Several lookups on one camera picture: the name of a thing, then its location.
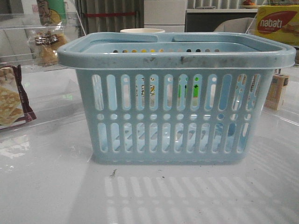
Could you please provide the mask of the beige tissue pack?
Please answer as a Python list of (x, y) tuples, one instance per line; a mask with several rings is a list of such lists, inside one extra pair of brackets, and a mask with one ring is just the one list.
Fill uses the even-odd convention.
[(273, 110), (280, 110), (285, 98), (288, 86), (288, 75), (274, 75), (266, 97), (264, 106)]

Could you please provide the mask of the bread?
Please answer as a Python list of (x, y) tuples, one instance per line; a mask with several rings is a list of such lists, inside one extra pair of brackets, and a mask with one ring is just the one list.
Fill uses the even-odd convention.
[(28, 45), (36, 64), (42, 67), (57, 64), (57, 50), (67, 42), (64, 25), (61, 22), (46, 24), (40, 28), (30, 29), (28, 32)]

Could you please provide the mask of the light blue plastic basket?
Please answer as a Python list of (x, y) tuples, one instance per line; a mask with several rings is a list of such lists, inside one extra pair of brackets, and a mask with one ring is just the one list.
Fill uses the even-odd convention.
[[(242, 160), (276, 69), (294, 47), (239, 33), (92, 33), (61, 46), (76, 71), (93, 157), (101, 163)], [(186, 74), (186, 108), (177, 109)], [(201, 75), (199, 107), (192, 78)]]

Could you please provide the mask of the yellow nabati wafer box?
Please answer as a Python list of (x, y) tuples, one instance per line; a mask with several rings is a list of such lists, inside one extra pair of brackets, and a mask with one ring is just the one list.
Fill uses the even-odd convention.
[(299, 45), (299, 6), (260, 6), (255, 35), (292, 46)]

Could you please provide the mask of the clear acrylic left shelf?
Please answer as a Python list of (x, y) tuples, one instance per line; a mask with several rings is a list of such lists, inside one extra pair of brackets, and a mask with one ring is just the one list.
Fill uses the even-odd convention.
[[(66, 12), (66, 19), (62, 23), (68, 42), (79, 38), (84, 33), (79, 14), (75, 11)], [(37, 65), (34, 60), (28, 45), (28, 32), (30, 29), (43, 26), (45, 25), (40, 23), (39, 13), (0, 15), (0, 67), (21, 66), (22, 85), (36, 116), (38, 113), (34, 108), (34, 99), (41, 100), (50, 95), (46, 87), (56, 87), (54, 77), (62, 70), (62, 66), (58, 63), (42, 67)], [(20, 126), (1, 130), (1, 132), (19, 128), (35, 121), (36, 119)]]

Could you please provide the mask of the clear acrylic shelf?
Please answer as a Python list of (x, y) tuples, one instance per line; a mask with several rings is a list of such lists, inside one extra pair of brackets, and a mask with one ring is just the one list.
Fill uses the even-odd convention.
[[(66, 19), (62, 23), (68, 42), (79, 38), (84, 33), (79, 14), (75, 11), (66, 12)], [(56, 87), (54, 77), (62, 70), (62, 66), (58, 63), (42, 67), (37, 65), (34, 60), (28, 45), (28, 32), (30, 29), (43, 26), (45, 25), (40, 23), (39, 13), (0, 15), (0, 67), (21, 66), (22, 85), (36, 116), (38, 113), (34, 108), (34, 99), (41, 100), (50, 95), (46, 87)], [(1, 130), (1, 132), (19, 128), (35, 121), (36, 119), (20, 126)]]
[[(256, 18), (250, 18), (245, 33), (253, 35), (255, 32), (255, 28), (256, 28)], [(289, 75), (291, 81), (298, 83), (299, 65), (294, 64), (292, 67), (281, 69), (281, 74)]]

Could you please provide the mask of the brown cracker snack package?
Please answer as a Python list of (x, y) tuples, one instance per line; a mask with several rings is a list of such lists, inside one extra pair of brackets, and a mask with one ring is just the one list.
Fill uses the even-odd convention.
[(0, 129), (5, 130), (36, 119), (22, 85), (21, 66), (0, 68)]

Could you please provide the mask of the green labelled package behind basket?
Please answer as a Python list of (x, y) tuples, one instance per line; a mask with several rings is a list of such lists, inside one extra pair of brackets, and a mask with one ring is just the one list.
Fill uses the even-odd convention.
[[(177, 109), (182, 111), (186, 108), (186, 101), (188, 95), (188, 76), (186, 74), (182, 74), (179, 76), (178, 80), (178, 99), (177, 99)], [(199, 107), (199, 91), (201, 87), (201, 75), (195, 75), (192, 78), (192, 82), (190, 84), (193, 85), (192, 88), (192, 99), (191, 99), (191, 109), (198, 109)]]

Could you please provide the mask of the clear acrylic right shelf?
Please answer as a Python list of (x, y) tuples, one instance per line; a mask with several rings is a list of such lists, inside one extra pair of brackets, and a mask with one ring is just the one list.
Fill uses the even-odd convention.
[[(250, 18), (245, 33), (253, 35), (255, 32), (255, 28), (256, 28), (256, 18)], [(292, 67), (281, 69), (281, 74), (289, 75), (291, 81), (298, 83), (299, 65), (294, 64)]]

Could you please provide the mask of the green yellow cartoon package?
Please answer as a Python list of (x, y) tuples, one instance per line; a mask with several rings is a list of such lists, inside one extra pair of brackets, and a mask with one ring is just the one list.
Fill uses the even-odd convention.
[(40, 23), (42, 25), (58, 25), (66, 19), (63, 0), (37, 0)]

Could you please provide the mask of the white drawer cabinet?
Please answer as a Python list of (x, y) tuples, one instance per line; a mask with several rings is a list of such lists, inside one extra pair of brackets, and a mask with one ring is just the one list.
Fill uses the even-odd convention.
[(145, 0), (144, 27), (185, 32), (186, 0)]

